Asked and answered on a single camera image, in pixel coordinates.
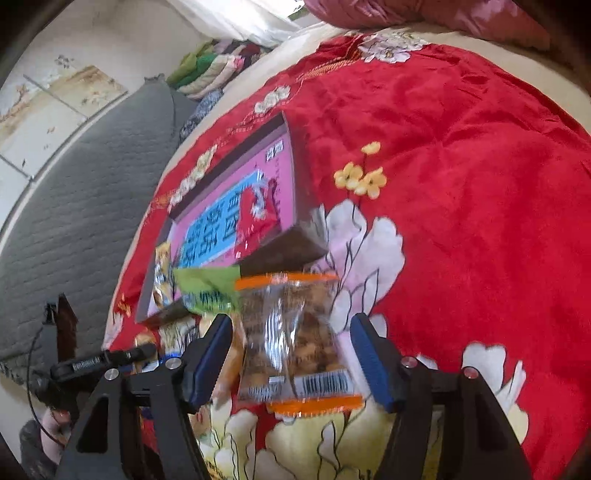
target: pink pillow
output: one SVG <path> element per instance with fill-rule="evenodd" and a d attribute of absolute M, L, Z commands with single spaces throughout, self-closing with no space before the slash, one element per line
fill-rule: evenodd
<path fill-rule="evenodd" d="M 512 0 L 304 0 L 318 18 L 342 28 L 425 20 L 487 40 L 550 49 L 550 35 Z"/>

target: blue label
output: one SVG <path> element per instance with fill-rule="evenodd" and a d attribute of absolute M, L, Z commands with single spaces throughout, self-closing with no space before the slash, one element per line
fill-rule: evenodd
<path fill-rule="evenodd" d="M 201 267 L 234 247 L 242 192 L 261 177 L 257 170 L 243 178 L 191 224 L 181 249 L 180 268 Z"/>

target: white curtain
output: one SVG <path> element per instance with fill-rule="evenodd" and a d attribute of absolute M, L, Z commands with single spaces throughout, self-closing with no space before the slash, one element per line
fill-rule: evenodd
<path fill-rule="evenodd" d="M 212 38 L 251 40 L 275 47 L 300 27 L 285 16 L 295 0 L 168 0 L 191 24 Z"/>

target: black cable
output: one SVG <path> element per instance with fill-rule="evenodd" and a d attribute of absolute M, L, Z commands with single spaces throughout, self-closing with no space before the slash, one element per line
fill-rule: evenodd
<path fill-rule="evenodd" d="M 35 413 L 35 409 L 33 408 L 33 402 L 31 401 L 31 386 L 29 385 L 29 376 L 30 376 L 30 373 L 31 373 L 31 357 L 33 356 L 33 349 L 35 348 L 35 344 L 37 343 L 37 340 L 39 338 L 39 335 L 41 335 L 41 332 L 42 331 L 43 331 L 43 327 L 41 327 L 38 330 L 38 332 L 35 334 L 35 338 L 33 339 L 33 342 L 31 343 L 31 348 L 29 349 L 29 356 L 27 358 L 27 400 L 29 401 L 29 408 L 31 409 L 31 413 L 33 414 L 33 419 L 37 422 L 37 424 L 39 425 L 39 428 L 41 429 L 41 431 L 45 435 L 47 435 L 51 440 L 53 440 L 54 442 L 56 442 L 59 446 L 63 447 L 64 444 L 62 442 L 60 442 L 59 440 L 57 440 L 41 424 L 41 422 L 39 421 L 39 418 L 37 417 L 37 413 Z"/>

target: metal screw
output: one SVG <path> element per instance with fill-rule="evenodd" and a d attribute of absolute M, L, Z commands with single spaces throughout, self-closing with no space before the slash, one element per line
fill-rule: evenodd
<path fill-rule="evenodd" d="M 400 360 L 400 363 L 406 368 L 415 368 L 418 365 L 418 360 L 413 356 L 405 356 Z"/>
<path fill-rule="evenodd" d="M 476 368 L 474 367 L 466 367 L 464 369 L 464 377 L 469 378 L 470 380 L 478 378 L 478 375 L 480 374 L 478 373 L 478 370 L 476 370 Z"/>
<path fill-rule="evenodd" d="M 168 368 L 169 370 L 175 370 L 178 367 L 180 367 L 182 363 L 183 362 L 181 361 L 181 359 L 179 357 L 174 356 L 174 357 L 166 360 L 166 363 L 164 365 L 166 365 L 166 368 Z"/>
<path fill-rule="evenodd" d="M 108 381 L 114 380 L 115 378 L 117 378 L 119 376 L 119 370 L 117 370 L 116 368 L 109 368 L 106 372 L 105 372 L 105 378 Z"/>

